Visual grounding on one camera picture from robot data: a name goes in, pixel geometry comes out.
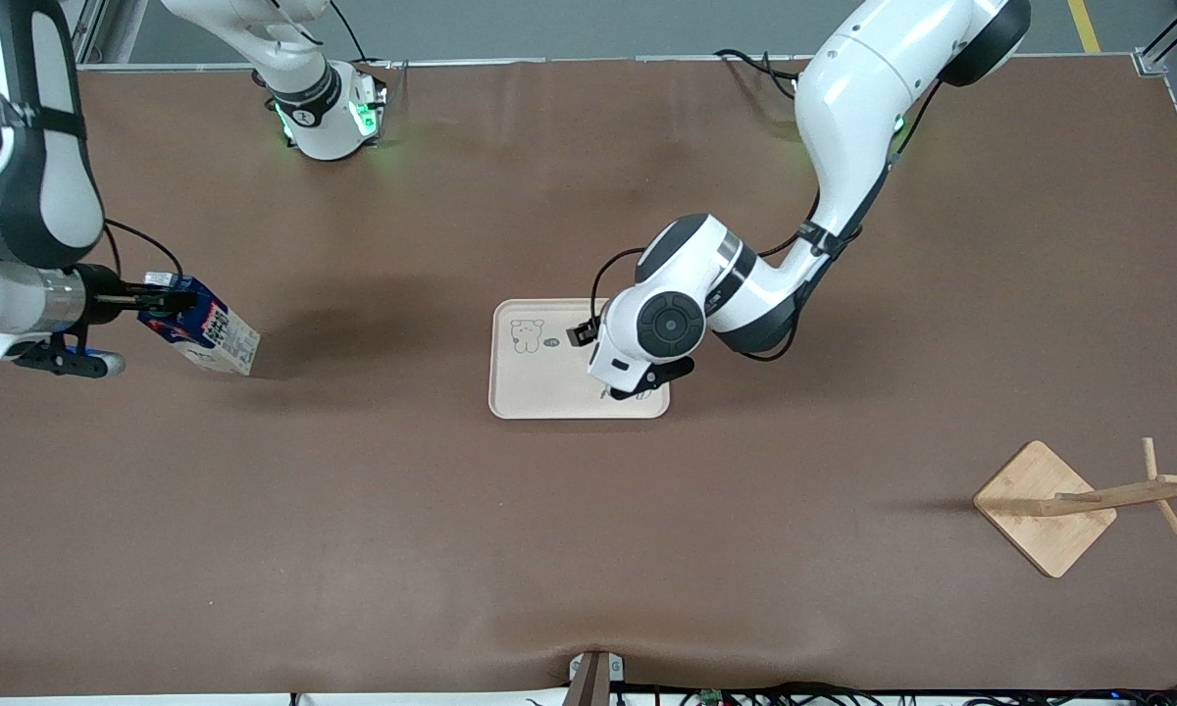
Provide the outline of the blue white milk carton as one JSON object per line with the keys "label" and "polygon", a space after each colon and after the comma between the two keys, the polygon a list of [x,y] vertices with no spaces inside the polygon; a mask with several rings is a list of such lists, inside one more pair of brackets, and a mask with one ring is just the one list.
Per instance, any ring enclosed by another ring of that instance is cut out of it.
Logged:
{"label": "blue white milk carton", "polygon": [[137,320],[202,369],[250,377],[261,335],[195,277],[148,272],[145,285],[169,287],[195,297],[179,313],[137,313]]}

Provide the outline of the cream rabbit print tray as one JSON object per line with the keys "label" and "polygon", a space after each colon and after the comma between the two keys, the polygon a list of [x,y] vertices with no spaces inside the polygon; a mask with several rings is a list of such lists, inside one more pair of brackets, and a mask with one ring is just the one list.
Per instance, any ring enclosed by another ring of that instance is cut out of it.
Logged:
{"label": "cream rabbit print tray", "polygon": [[614,399],[588,375],[588,347],[566,329],[588,318],[587,298],[508,299],[493,313],[488,408],[504,420],[659,419],[670,389]]}

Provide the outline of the wooden cup stand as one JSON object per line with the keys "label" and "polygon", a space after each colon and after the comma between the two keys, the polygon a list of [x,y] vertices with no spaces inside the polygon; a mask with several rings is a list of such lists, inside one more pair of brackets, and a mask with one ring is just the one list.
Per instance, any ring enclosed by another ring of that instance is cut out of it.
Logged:
{"label": "wooden cup stand", "polygon": [[1152,506],[1177,537],[1177,474],[1158,468],[1156,446],[1142,438],[1146,477],[1095,488],[1046,442],[1025,442],[975,493],[975,509],[1040,572],[1059,580],[1113,526],[1118,511]]}

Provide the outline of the brown table cover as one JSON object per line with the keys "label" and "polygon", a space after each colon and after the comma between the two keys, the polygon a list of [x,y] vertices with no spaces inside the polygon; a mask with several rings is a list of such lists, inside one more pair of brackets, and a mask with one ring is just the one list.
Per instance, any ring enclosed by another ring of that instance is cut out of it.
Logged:
{"label": "brown table cover", "polygon": [[813,195],[791,104],[718,62],[415,68],[386,139],[282,146],[241,72],[80,76],[109,217],[261,331],[252,377],[134,319],[121,377],[0,362],[0,694],[633,681],[1177,686],[1177,539],[1062,580],[971,506],[1040,439],[1177,473],[1177,113],[1122,56],[943,88],[759,365],[709,339],[649,421],[503,421],[491,317],[713,213]]}

